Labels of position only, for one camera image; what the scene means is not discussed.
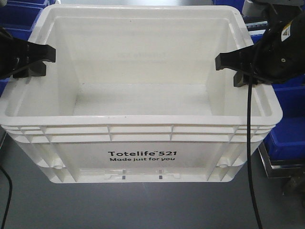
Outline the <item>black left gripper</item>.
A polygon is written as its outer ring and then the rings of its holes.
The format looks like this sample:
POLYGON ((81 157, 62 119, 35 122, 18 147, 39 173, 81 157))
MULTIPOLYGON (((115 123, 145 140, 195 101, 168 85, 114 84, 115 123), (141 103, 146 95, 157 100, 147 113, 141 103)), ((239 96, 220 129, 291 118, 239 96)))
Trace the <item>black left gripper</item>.
POLYGON ((36 44, 16 40, 3 27, 0 28, 0 78, 9 77, 16 69, 24 70, 13 74, 13 78, 42 77, 46 75, 46 64, 56 62, 56 49, 47 44, 36 44))

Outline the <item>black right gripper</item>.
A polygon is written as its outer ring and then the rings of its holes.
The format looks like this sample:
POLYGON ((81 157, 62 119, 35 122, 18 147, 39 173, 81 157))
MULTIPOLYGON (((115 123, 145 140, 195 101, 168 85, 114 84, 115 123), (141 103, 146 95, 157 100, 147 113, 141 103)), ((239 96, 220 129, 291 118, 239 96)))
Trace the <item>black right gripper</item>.
MULTIPOLYGON (((254 45, 232 52, 219 53, 215 58, 217 71, 225 68, 237 71, 234 87, 250 82, 254 45)), ((264 43, 255 64, 252 84, 284 83, 305 73, 305 15, 299 14, 264 43)))

